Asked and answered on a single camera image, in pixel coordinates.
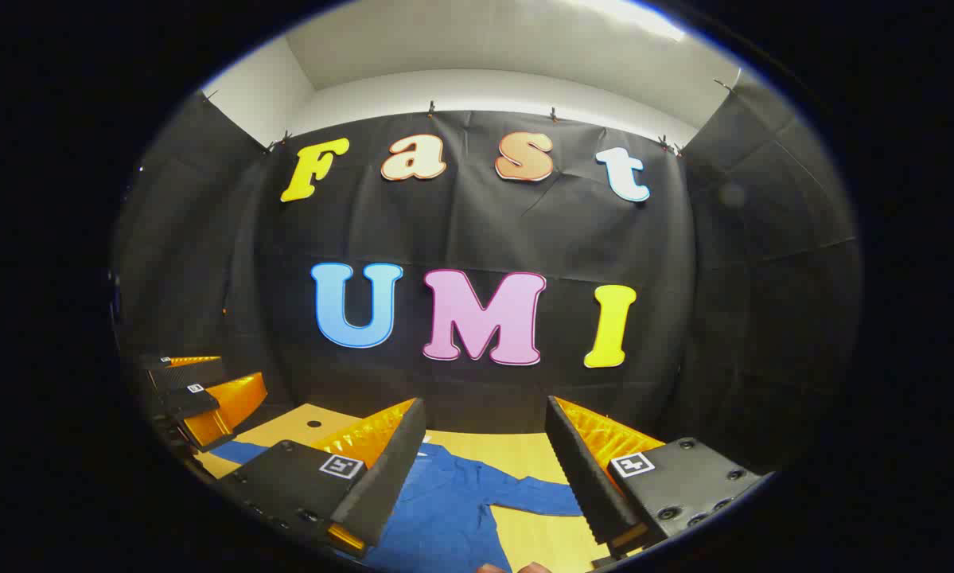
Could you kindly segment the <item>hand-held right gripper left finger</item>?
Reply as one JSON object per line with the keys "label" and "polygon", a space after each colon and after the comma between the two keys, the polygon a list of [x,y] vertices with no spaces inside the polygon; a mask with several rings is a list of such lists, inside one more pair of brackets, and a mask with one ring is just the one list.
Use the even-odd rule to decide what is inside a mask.
{"label": "hand-held right gripper left finger", "polygon": [[309,445],[279,440],[211,487],[296,544],[361,558],[379,543],[425,434],[425,402],[404,400]]}

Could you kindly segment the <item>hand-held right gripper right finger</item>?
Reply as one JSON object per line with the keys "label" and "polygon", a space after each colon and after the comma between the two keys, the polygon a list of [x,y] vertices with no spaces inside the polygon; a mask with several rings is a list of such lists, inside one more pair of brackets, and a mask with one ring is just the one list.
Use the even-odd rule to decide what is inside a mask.
{"label": "hand-held right gripper right finger", "polygon": [[609,552],[597,568],[698,529],[770,479],[701,439],[661,442],[560,396],[547,399],[543,431]]}

